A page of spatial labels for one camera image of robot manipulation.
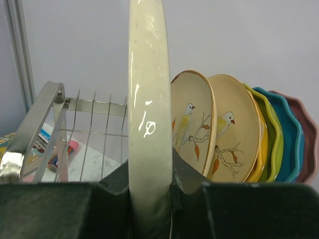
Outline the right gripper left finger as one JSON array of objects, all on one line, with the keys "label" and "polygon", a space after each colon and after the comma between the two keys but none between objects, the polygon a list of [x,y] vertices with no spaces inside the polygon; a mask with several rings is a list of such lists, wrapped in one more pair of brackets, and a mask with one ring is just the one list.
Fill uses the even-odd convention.
[{"label": "right gripper left finger", "polygon": [[100,182],[2,184],[2,239],[129,239],[128,162]]}]

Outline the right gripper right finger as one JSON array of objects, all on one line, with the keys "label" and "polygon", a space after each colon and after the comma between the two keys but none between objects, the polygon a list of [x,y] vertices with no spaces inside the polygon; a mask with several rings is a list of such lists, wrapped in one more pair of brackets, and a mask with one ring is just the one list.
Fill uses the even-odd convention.
[{"label": "right gripper right finger", "polygon": [[319,195],[300,183],[214,183],[172,153],[172,238],[316,239]]}]

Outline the beige bird plate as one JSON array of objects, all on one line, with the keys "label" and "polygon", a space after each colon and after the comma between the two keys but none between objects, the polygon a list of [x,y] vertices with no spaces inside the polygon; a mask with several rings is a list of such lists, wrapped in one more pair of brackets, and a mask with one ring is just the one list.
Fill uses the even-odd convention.
[{"label": "beige bird plate", "polygon": [[216,183],[244,182],[260,147],[261,123],[256,103],[234,77],[218,74],[208,80],[215,96],[217,132],[207,177]]},{"label": "beige bird plate", "polygon": [[172,146],[203,176],[208,175],[217,130],[217,108],[208,79],[185,70],[171,82]]}]

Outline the cream and blue plate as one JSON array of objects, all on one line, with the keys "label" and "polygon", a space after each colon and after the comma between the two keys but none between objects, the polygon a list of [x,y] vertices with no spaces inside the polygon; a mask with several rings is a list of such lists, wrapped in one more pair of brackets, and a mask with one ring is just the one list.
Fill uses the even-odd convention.
[{"label": "cream and blue plate", "polygon": [[160,0],[133,0],[129,20],[128,172],[136,239],[167,239],[172,126],[165,15]]}]

